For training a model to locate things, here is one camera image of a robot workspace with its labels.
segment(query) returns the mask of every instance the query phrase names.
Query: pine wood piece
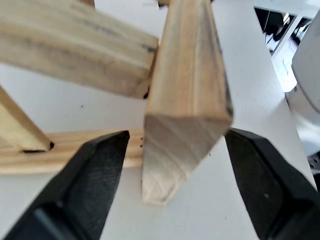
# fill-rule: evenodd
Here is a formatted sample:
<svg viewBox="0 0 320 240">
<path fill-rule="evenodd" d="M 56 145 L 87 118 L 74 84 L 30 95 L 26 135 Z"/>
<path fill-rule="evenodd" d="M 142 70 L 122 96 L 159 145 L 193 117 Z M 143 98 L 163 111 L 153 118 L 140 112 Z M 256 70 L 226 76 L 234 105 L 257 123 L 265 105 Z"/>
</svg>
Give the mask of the pine wood piece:
<svg viewBox="0 0 320 240">
<path fill-rule="evenodd" d="M 158 0 L 159 4 L 165 4 L 165 5 L 169 5 L 170 0 Z"/>
<path fill-rule="evenodd" d="M 81 3 L 87 4 L 91 7 L 95 7 L 95 0 L 78 0 Z"/>
<path fill-rule="evenodd" d="M 210 0 L 171 0 L 145 114 L 142 200 L 165 205 L 232 121 Z"/>
<path fill-rule="evenodd" d="M 142 99 L 158 38 L 75 0 L 0 1 L 0 61 Z"/>
<path fill-rule="evenodd" d="M 0 136 L 12 151 L 48 151 L 51 141 L 0 86 Z"/>
<path fill-rule="evenodd" d="M 84 132 L 48 133 L 54 147 L 48 152 L 23 153 L 0 139 L 0 175 L 44 174 L 60 171 L 87 141 L 126 129 L 104 129 Z M 141 167 L 143 130 L 129 129 L 130 140 L 123 163 L 124 168 Z"/>
</svg>

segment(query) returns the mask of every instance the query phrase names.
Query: wooden frame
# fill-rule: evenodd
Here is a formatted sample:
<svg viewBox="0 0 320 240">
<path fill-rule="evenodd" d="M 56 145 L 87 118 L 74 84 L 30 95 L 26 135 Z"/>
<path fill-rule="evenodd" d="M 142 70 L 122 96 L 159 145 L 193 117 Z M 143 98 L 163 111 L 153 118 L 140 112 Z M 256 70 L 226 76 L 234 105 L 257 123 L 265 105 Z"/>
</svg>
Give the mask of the wooden frame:
<svg viewBox="0 0 320 240">
<path fill-rule="evenodd" d="M 164 205 L 233 111 L 210 0 L 159 3 L 169 11 L 158 50 L 157 37 L 95 11 L 93 0 L 0 1 L 0 60 L 139 99 L 152 80 L 144 129 L 129 130 L 124 167 L 143 165 L 142 200 Z M 119 130 L 45 135 L 2 88 L 0 116 L 0 174 L 57 172 L 84 142 Z"/>
</svg>

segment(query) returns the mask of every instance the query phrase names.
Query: light wood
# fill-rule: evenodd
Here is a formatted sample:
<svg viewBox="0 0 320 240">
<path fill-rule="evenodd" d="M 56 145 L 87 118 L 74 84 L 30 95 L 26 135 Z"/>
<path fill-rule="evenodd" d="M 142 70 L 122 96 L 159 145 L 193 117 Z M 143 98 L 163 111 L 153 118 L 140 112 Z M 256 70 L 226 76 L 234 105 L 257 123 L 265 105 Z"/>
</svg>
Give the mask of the light wood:
<svg viewBox="0 0 320 240">
<path fill-rule="evenodd" d="M 95 0 L 78 0 L 81 3 L 87 4 L 91 7 L 95 7 Z"/>
<path fill-rule="evenodd" d="M 0 175 L 43 174 L 60 171 L 76 151 L 87 141 L 127 129 L 105 129 L 84 132 L 49 133 L 55 143 L 48 152 L 17 152 L 6 141 L 0 139 Z M 130 140 L 126 149 L 124 168 L 142 165 L 143 130 L 129 129 Z"/>
<path fill-rule="evenodd" d="M 158 38 L 77 0 L 0 1 L 0 61 L 142 99 Z"/>
<path fill-rule="evenodd" d="M 48 151 L 51 141 L 0 86 L 0 136 L 12 151 Z"/>
<path fill-rule="evenodd" d="M 172 0 L 145 115 L 142 200 L 166 204 L 232 120 L 210 0 Z"/>
<path fill-rule="evenodd" d="M 170 0 L 158 0 L 159 4 L 165 4 L 165 5 L 169 5 Z"/>
</svg>

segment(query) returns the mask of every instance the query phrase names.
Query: wooden stick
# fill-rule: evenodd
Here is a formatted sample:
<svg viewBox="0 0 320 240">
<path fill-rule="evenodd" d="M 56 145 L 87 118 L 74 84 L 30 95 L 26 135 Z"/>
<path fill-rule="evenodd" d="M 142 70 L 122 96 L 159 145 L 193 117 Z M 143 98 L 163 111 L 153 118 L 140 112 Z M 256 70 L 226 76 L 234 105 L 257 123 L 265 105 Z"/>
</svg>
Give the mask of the wooden stick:
<svg viewBox="0 0 320 240">
<path fill-rule="evenodd" d="M 166 204 L 232 120 L 210 0 L 171 0 L 145 115 L 142 200 Z"/>
<path fill-rule="evenodd" d="M 165 5 L 169 5 L 170 0 L 158 0 L 159 4 L 165 4 Z"/>
<path fill-rule="evenodd" d="M 76 151 L 87 141 L 125 129 L 105 129 L 84 132 L 49 133 L 55 143 L 48 152 L 17 152 L 11 145 L 0 139 L 0 174 L 43 174 L 60 171 Z M 143 130 L 130 129 L 130 140 L 124 159 L 124 168 L 142 165 Z"/>
<path fill-rule="evenodd" d="M 142 99 L 158 38 L 75 0 L 0 1 L 0 61 Z"/>
<path fill-rule="evenodd" d="M 11 143 L 13 152 L 48 151 L 51 141 L 0 86 L 0 136 Z"/>
<path fill-rule="evenodd" d="M 95 0 L 78 0 L 81 3 L 87 4 L 91 7 L 95 7 Z"/>
</svg>

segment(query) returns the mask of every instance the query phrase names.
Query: white table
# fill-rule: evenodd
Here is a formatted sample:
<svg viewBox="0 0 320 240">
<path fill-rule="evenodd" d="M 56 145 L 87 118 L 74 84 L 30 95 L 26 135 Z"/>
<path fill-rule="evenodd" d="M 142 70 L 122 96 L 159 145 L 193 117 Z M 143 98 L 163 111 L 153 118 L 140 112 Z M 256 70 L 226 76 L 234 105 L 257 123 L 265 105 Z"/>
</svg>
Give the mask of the white table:
<svg viewBox="0 0 320 240">
<path fill-rule="evenodd" d="M 96 7 L 160 36 L 167 10 L 159 11 L 155 4 L 148 4 L 151 2 L 96 0 Z M 233 126 L 270 139 L 288 162 L 314 184 L 253 3 L 215 0 L 213 9 L 234 104 Z M 140 100 L 5 65 L 0 66 L 0 83 L 46 132 L 143 126 L 145 102 Z M 0 177 L 0 237 L 51 177 Z M 167 207 L 144 205 L 140 194 L 141 169 L 124 169 L 101 239 L 257 239 L 224 138 Z"/>
</svg>

